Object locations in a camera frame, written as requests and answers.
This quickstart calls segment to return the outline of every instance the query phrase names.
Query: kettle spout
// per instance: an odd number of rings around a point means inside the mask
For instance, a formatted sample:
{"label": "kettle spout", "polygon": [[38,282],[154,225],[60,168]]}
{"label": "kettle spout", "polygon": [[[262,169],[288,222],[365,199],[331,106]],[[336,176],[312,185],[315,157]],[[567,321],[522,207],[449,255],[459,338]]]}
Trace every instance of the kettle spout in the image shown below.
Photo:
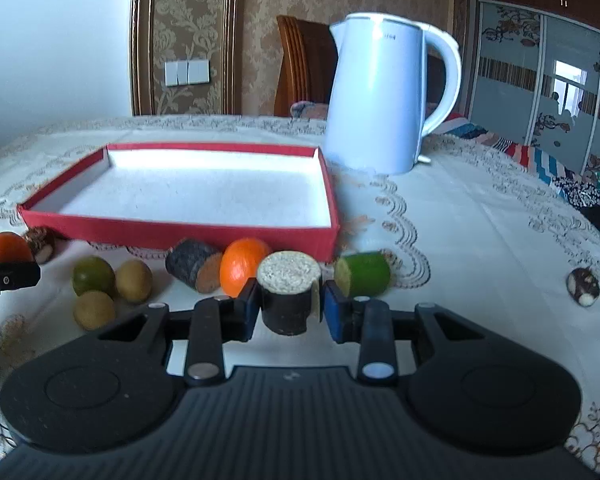
{"label": "kettle spout", "polygon": [[342,46],[342,40],[344,38],[344,24],[345,22],[336,22],[329,26],[329,30],[333,36],[333,41],[335,42],[336,49],[338,50],[338,56],[340,55],[340,47]]}

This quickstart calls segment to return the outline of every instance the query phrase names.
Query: kettle handle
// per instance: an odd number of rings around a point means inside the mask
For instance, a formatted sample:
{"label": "kettle handle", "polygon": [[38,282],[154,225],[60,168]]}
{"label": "kettle handle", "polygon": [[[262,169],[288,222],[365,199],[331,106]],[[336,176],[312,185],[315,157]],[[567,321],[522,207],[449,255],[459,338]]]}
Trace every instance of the kettle handle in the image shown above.
{"label": "kettle handle", "polygon": [[461,62],[458,44],[450,34],[432,25],[426,25],[422,30],[425,43],[432,45],[442,54],[446,72],[445,91],[438,108],[424,121],[422,127],[422,136],[424,137],[440,126],[456,105],[460,93]]}

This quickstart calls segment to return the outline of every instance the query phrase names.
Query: white tablecloth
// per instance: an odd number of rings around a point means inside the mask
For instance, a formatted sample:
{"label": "white tablecloth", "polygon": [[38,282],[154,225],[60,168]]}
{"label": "white tablecloth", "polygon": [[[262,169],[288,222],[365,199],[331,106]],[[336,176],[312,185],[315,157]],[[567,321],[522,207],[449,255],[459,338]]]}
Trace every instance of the white tablecloth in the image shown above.
{"label": "white tablecloth", "polygon": [[[0,150],[0,231],[24,232],[15,205],[107,142],[319,145],[323,133],[321,121],[223,116],[131,118],[49,128]],[[578,266],[590,267],[600,280],[600,234],[503,153],[449,136],[427,138],[424,153],[431,156],[431,165],[419,164],[400,176],[332,168],[342,223],[340,250],[389,253],[395,277],[384,298],[392,308],[438,303],[565,366],[583,393],[582,410],[566,445],[600,471],[600,299],[582,308],[565,286],[567,273]],[[166,274],[160,251],[62,244],[58,256],[43,266],[37,287],[0,296],[0,384],[19,363],[82,333],[72,317],[70,273],[75,260],[96,252],[114,268],[129,253],[144,258],[155,273],[153,299],[169,303],[172,310],[191,308],[201,297]],[[324,323],[312,321],[306,334],[285,338],[259,321],[251,342],[227,344],[224,355],[228,372],[235,364],[343,364],[353,369],[357,347],[335,345]],[[414,369],[408,343],[398,344],[398,361],[401,373]],[[182,361],[172,360],[170,371],[181,369]],[[11,447],[0,413],[0,455]]]}

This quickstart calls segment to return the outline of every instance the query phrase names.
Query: white wall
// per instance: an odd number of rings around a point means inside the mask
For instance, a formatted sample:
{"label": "white wall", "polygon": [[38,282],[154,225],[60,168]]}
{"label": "white wall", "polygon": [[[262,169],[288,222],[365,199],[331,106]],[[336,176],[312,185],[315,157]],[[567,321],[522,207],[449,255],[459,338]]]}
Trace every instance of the white wall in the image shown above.
{"label": "white wall", "polygon": [[45,124],[131,115],[130,0],[0,0],[0,146]]}

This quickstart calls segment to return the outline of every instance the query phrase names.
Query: green cucumber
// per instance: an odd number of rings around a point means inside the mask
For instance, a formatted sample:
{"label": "green cucumber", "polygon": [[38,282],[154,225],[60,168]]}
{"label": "green cucumber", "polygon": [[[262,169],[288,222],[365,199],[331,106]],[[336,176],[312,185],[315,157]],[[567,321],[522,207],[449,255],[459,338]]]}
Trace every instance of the green cucumber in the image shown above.
{"label": "green cucumber", "polygon": [[379,251],[350,254],[338,258],[333,279],[349,298],[378,296],[388,287],[391,270]]}

